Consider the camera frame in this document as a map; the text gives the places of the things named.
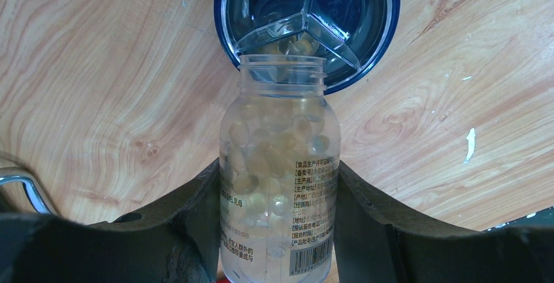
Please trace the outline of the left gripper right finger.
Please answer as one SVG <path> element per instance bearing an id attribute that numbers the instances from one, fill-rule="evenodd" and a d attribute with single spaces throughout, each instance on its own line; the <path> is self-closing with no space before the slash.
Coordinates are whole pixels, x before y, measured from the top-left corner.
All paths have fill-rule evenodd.
<path id="1" fill-rule="evenodd" d="M 474 231 L 427 216 L 338 167 L 334 248 L 341 282 L 552 282 L 553 228 Z"/>

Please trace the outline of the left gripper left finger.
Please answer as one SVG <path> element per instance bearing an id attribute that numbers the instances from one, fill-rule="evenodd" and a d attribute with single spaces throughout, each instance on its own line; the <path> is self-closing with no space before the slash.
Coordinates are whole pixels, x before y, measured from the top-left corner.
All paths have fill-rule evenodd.
<path id="1" fill-rule="evenodd" d="M 1 207 L 2 282 L 215 282 L 218 160 L 113 222 L 78 224 Z"/>

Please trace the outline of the clear pill bottle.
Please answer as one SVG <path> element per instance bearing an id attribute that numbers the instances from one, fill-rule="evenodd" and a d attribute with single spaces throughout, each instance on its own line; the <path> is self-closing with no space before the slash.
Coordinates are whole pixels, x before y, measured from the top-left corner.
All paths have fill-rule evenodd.
<path id="1" fill-rule="evenodd" d="M 240 58 L 220 129 L 220 256 L 231 282 L 322 282 L 332 263 L 341 132 L 324 60 Z"/>

